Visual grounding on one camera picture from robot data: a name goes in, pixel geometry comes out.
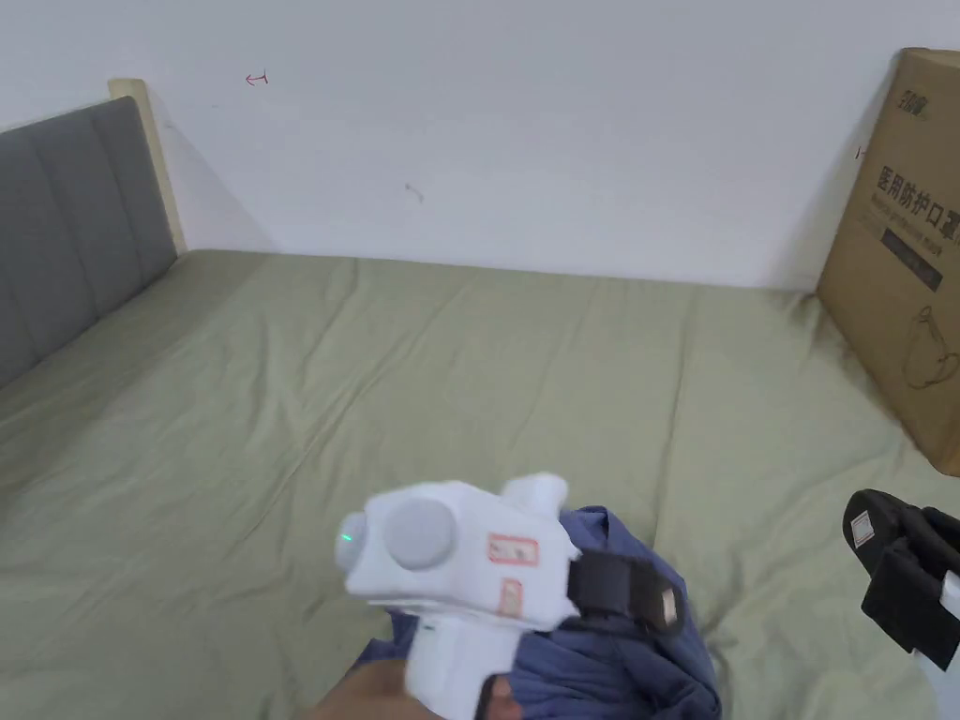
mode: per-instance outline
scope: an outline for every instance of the wrinkled fabric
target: wrinkled fabric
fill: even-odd
[[[606,508],[565,513],[573,543],[652,561],[683,590],[683,578],[637,540]],[[405,658],[418,620],[392,613],[393,640],[372,640],[357,660]],[[527,635],[520,642],[511,686],[524,718],[657,718],[709,720],[721,715],[707,647],[689,617],[673,638],[644,643],[592,633]]]

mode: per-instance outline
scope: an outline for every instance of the white label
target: white label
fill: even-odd
[[[491,563],[536,567],[540,564],[540,545],[533,538],[490,535],[487,557]]]
[[[853,530],[854,550],[874,536],[874,526],[871,524],[870,514],[866,510],[851,521],[850,527]]]
[[[677,622],[677,598],[670,588],[663,591],[663,619],[667,625]]]
[[[500,607],[497,612],[505,617],[523,616],[523,584],[519,580],[505,578],[500,586]]]

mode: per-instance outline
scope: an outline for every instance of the green bed sheet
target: green bed sheet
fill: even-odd
[[[192,252],[0,391],[0,717],[289,718],[388,627],[347,512],[541,469],[683,574],[728,717],[933,716],[840,521],[960,481],[816,299]]]

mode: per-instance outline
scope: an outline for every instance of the cardboard box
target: cardboard box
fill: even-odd
[[[960,52],[903,51],[817,292],[920,450],[960,475]]]

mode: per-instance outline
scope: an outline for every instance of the wall mark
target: wall mark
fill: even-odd
[[[270,84],[270,81],[267,80],[267,71],[266,71],[266,70],[263,71],[263,75],[258,75],[257,77],[254,77],[253,75],[248,75],[248,76],[247,76],[247,84],[248,84],[248,85],[256,84],[256,81],[258,81],[258,80],[262,80],[264,84],[267,84],[267,85]]]
[[[423,204],[423,193],[421,193],[416,187],[411,185],[409,182],[405,184],[403,187],[408,193],[412,193],[413,195],[416,195],[417,200],[420,201],[420,204]]]

